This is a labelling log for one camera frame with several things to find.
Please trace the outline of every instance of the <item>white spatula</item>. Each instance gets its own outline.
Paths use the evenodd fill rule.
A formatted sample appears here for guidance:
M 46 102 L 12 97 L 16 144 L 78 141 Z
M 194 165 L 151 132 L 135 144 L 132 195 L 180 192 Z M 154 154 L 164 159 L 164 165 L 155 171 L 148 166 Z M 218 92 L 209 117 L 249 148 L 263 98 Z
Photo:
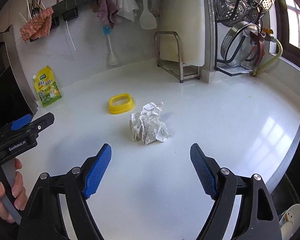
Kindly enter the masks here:
M 155 29 L 157 27 L 157 21 L 149 11 L 148 0 L 143 0 L 143 12 L 140 16 L 140 25 L 145 30 Z

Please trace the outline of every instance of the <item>window frame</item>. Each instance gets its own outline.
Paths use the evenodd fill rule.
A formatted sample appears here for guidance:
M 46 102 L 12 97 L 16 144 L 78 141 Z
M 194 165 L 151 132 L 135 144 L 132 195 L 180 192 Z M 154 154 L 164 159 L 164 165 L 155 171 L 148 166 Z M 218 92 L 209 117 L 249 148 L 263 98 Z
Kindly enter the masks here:
M 286 0 L 275 0 L 274 4 L 277 17 L 277 39 L 283 47 L 282 57 L 300 67 L 300 49 L 289 43 L 290 30 Z

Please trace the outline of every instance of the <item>cutting board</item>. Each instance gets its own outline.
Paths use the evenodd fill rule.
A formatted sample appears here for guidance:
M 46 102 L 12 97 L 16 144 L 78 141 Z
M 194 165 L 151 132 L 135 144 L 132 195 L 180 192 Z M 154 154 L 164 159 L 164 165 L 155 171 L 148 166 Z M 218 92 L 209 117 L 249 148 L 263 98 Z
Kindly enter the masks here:
M 204 0 L 160 0 L 160 31 L 175 31 L 181 37 L 183 62 L 204 65 Z M 161 59 L 178 62 L 177 42 L 172 35 L 160 35 Z

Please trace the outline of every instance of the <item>yellow container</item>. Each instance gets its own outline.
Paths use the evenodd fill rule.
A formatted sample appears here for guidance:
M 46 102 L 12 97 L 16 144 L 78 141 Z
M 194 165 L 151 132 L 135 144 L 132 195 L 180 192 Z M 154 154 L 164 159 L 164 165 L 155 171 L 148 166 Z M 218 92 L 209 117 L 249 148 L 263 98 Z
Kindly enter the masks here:
M 110 114 L 122 114 L 134 108 L 134 102 L 129 94 L 114 96 L 109 100 Z

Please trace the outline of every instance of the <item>gray handle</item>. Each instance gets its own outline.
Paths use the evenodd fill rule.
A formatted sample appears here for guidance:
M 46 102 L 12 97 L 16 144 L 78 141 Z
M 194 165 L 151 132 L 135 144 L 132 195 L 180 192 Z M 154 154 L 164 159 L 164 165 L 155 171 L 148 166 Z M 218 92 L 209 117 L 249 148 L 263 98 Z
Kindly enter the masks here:
M 1 165 L 3 172 L 7 178 L 7 181 L 9 182 L 11 188 L 14 184 L 14 179 L 16 177 L 16 166 L 15 166 L 16 160 L 13 158 L 12 160 L 9 160 L 8 162 Z M 3 198 L 1 199 L 3 205 L 8 210 L 8 212 L 12 215 L 15 222 L 20 225 L 21 222 L 21 216 L 18 213 L 17 209 L 14 207 L 13 203 L 10 202 L 7 195 L 4 194 Z

